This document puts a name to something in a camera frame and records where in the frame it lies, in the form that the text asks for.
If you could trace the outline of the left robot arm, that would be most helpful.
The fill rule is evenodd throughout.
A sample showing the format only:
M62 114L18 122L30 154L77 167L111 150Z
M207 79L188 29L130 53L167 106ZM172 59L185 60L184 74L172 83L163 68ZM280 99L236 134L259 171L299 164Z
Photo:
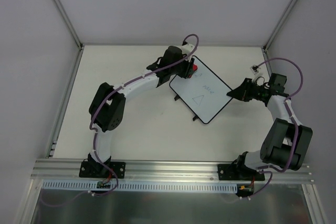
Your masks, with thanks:
M109 172L111 133L122 122L126 103L144 91L160 87L171 76L191 78L197 70L192 59L196 50L197 46L186 42L180 47L169 46L164 55L147 66L140 76L119 85L104 82L99 86L89 107L89 129L94 131L94 139L88 162L97 177L104 177Z

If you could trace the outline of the small black-framed whiteboard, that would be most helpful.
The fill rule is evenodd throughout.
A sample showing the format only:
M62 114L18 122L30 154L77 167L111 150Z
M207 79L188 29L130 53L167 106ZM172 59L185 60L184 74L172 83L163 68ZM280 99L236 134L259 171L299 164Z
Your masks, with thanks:
M213 70L197 56L193 56L197 70L190 79L175 76L170 88L194 113L194 119L209 124L232 100L227 95L232 91Z

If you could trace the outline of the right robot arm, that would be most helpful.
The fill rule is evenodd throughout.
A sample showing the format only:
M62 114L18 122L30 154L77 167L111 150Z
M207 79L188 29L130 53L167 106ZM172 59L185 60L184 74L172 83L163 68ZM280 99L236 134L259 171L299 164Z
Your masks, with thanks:
M289 95L285 93L286 82L287 77L277 73L271 74L269 81L261 86L246 78L227 93L243 102L261 101L274 121L260 150L244 152L237 158L234 172L241 180L247 180L258 169L271 168L283 173L297 171L303 164L313 130L296 117Z

